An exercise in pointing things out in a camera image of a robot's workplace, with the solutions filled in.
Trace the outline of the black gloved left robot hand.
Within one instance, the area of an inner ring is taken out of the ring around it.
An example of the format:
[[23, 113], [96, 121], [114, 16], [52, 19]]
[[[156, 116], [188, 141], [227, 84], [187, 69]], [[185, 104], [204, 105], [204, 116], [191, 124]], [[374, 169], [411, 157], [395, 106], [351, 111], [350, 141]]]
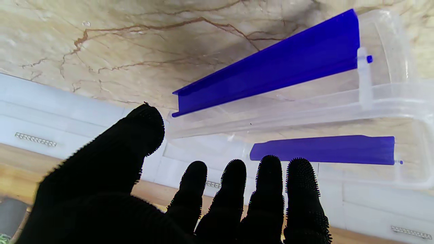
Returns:
[[281, 161], [262, 158], [256, 190], [242, 218], [246, 167], [230, 161], [203, 216], [204, 162], [189, 164], [166, 212], [132, 195], [144, 158], [164, 139], [164, 121], [147, 103], [132, 110], [40, 182], [17, 244], [330, 244], [309, 161], [287, 168], [287, 225]]

